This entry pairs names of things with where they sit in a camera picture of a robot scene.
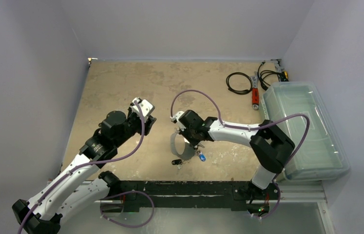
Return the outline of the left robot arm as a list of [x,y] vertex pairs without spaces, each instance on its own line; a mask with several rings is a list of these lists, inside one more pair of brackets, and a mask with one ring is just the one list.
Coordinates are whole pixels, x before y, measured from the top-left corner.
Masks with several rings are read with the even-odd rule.
[[86,186],[83,182],[105,164],[118,161],[118,148],[135,134],[144,137],[149,133],[156,121],[154,109],[147,100],[136,98],[128,114],[108,113],[66,169],[35,196],[13,204],[18,233],[56,234],[67,220],[95,201],[135,193],[135,189],[122,188],[121,180],[110,171]]

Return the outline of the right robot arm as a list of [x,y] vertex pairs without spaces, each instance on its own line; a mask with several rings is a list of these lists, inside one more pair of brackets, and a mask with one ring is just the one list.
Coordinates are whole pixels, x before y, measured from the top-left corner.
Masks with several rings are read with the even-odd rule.
[[171,121],[192,147],[202,141],[225,141],[252,148],[260,163],[249,185],[249,193],[254,198],[268,192],[269,184],[284,169],[295,149],[294,142],[268,119],[259,125],[221,123],[216,117],[202,119],[195,111],[187,110],[177,112]]

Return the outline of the silver key holder strip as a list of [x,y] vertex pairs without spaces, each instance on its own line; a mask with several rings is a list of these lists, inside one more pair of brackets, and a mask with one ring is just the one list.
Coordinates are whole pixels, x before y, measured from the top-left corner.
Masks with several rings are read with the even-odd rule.
[[190,160],[198,156],[197,149],[192,147],[190,143],[178,132],[170,136],[171,153],[181,160]]

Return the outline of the black key fob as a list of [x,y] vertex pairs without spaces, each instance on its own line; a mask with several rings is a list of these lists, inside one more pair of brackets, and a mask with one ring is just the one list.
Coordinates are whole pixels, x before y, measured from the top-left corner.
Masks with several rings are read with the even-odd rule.
[[179,169],[182,167],[184,161],[181,159],[172,160],[172,165],[177,166]]

